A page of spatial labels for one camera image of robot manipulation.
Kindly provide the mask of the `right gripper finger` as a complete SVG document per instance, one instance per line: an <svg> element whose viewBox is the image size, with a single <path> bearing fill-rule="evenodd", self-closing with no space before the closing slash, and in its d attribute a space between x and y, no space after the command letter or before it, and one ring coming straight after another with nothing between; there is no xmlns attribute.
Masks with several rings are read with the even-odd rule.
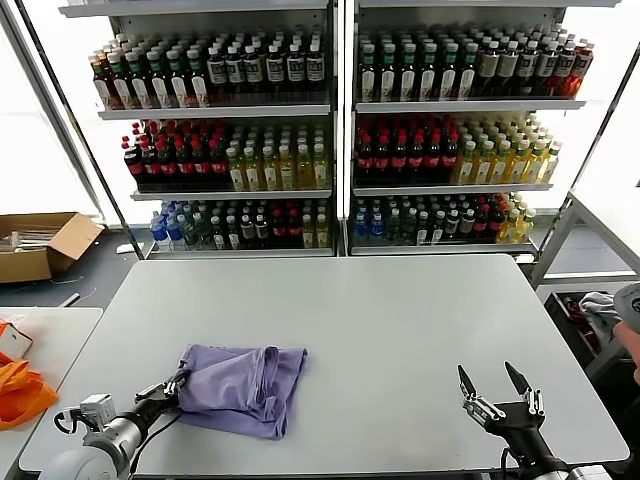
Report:
<svg viewBox="0 0 640 480"><path fill-rule="evenodd" d="M478 424L489 424L505 418L505 412L485 397L479 395L462 365L457 366L460 389L463 395L462 407Z"/></svg>
<svg viewBox="0 0 640 480"><path fill-rule="evenodd" d="M505 362L505 368L516 392L528 406L529 413L544 416L545 409L541 390L534 389L526 377L508 361Z"/></svg>

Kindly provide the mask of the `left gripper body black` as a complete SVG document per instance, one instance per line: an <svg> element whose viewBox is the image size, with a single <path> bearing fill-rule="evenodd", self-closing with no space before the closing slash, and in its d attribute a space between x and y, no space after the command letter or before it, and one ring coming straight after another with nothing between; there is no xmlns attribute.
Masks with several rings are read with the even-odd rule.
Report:
<svg viewBox="0 0 640 480"><path fill-rule="evenodd" d="M165 400L143 400L135 402L131 412L141 418L159 418L161 415L171 413L178 407L178 398L170 397Z"/></svg>

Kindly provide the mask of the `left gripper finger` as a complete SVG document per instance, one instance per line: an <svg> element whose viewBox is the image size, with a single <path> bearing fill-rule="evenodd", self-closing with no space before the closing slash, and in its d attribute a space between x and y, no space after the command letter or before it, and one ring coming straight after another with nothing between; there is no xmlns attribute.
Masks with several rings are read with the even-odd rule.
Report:
<svg viewBox="0 0 640 480"><path fill-rule="evenodd" d="M179 397L180 390L187 382L190 376L188 369L180 368L169 380L168 380L168 396Z"/></svg>
<svg viewBox="0 0 640 480"><path fill-rule="evenodd" d="M137 392L134 396L135 402L141 402L143 400L160 401L170 398L173 395L173 383L171 381L165 381L155 385L151 385L140 392Z"/></svg>

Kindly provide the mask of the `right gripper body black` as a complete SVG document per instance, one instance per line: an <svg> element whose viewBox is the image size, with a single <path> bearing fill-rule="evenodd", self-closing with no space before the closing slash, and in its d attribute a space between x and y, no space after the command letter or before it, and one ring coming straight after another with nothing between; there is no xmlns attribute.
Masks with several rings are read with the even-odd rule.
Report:
<svg viewBox="0 0 640 480"><path fill-rule="evenodd" d="M516 461L518 476L569 475L568 465L552 454L540 433L543 416L530 414L524 402L501 403L497 407L505 412L505 418L484 424L484 429L507 443L500 458L502 476L508 475L508 456Z"/></svg>

